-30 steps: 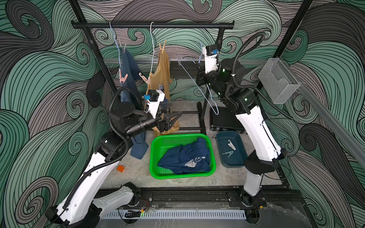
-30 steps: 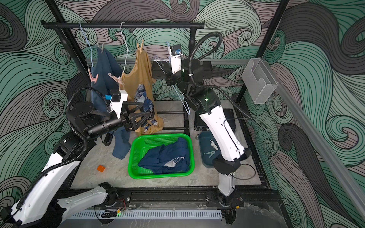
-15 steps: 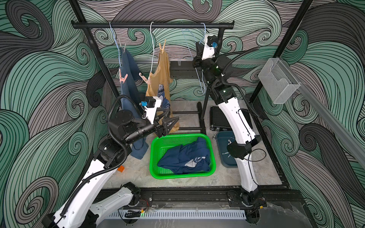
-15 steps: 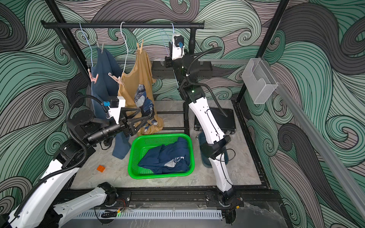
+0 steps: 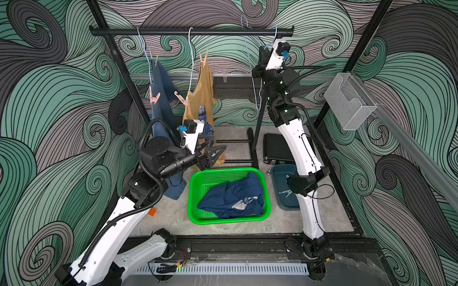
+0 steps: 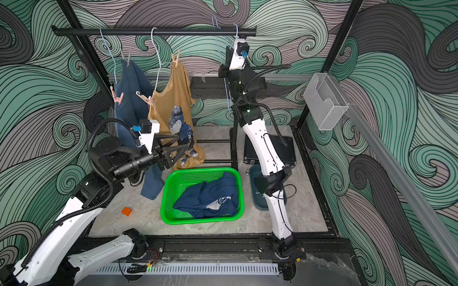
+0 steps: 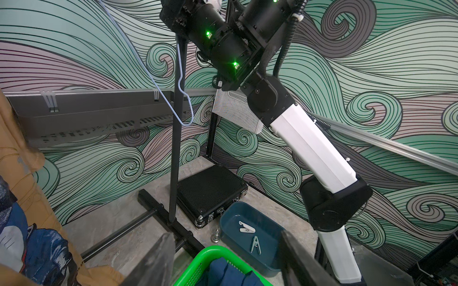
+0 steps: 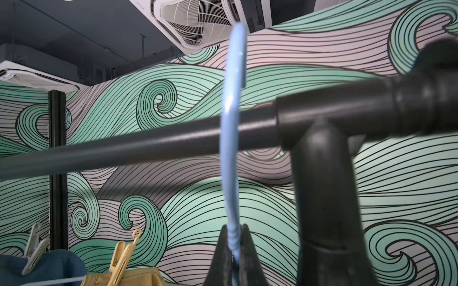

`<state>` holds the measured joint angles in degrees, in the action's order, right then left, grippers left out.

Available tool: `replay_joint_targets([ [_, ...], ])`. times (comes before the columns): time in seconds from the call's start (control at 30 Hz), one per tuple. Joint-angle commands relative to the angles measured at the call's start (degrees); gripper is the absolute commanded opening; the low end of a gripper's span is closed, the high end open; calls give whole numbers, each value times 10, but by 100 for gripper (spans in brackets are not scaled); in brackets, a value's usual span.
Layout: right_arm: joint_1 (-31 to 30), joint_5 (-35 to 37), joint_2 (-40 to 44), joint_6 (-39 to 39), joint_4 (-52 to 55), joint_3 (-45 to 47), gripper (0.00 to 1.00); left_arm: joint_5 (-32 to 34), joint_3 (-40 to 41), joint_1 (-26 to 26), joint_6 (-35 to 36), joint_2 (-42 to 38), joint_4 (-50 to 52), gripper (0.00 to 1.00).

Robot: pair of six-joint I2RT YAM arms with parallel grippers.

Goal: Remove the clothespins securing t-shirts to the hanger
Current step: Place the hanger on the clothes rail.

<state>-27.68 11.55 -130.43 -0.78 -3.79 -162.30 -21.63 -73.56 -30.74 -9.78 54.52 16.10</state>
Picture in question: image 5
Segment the tan cartoon print t-shirt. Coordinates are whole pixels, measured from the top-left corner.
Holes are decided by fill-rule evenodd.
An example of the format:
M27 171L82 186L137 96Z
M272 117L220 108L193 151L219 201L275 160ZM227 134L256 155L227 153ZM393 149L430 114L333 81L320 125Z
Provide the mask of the tan cartoon print t-shirt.
M200 62L199 77L193 92L188 91L182 121L202 120L205 123L203 134L214 135L212 107L217 103L213 96L213 77L207 62Z

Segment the navy Mickey print t-shirt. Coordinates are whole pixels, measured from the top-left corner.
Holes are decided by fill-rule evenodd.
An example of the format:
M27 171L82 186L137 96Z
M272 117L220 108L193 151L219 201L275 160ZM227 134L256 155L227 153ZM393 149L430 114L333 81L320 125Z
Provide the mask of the navy Mickey print t-shirt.
M249 172L244 178L218 184L209 189L198 209L211 212L220 219L233 219L264 214L264 189L259 177Z

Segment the white wire hanger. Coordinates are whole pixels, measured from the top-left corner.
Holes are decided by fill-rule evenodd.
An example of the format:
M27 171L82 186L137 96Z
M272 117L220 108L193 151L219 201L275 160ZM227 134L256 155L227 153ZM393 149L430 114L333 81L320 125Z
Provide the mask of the white wire hanger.
M194 28L193 27L190 27L188 29L188 35L187 35L187 39L188 39L188 46L189 46L189 49L190 49L190 61L191 61L191 69L190 69L190 80L189 80L189 86L188 86L188 92L191 91L191 87L192 87L192 82L193 82L193 74L194 74L194 48L193 48L193 44L192 44L192 40L191 40L191 33L192 33L192 30Z

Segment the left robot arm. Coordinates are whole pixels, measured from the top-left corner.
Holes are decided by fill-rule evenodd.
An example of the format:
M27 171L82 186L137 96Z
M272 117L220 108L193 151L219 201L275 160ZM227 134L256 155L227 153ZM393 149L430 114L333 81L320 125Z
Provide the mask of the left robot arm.
M165 195L167 179L196 165L213 168L226 149L204 135L202 120L185 120L177 139L170 126L152 119L139 143L141 170L131 176L113 213L88 248L74 262L62 265L55 276L64 286L120 286L137 269L153 259L173 257L176 237L165 229L152 233L145 242L121 252L140 220Z

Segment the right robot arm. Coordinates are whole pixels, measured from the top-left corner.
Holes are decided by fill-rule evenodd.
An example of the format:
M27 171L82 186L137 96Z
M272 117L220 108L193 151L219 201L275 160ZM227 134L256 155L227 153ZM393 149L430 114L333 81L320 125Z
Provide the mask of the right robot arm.
M301 211L302 249L312 263L323 263L335 256L321 227L316 190L318 183L330 174L330 170L316 157L307 139L298 111L304 106L294 103L290 98L291 89L302 77L293 70L283 71L282 64L273 68L268 66L272 60L282 60L288 49L286 42L272 50L261 46L252 77L261 79L261 111L268 112L274 126L284 137L297 168L297 174L289 177L287 184L295 194Z

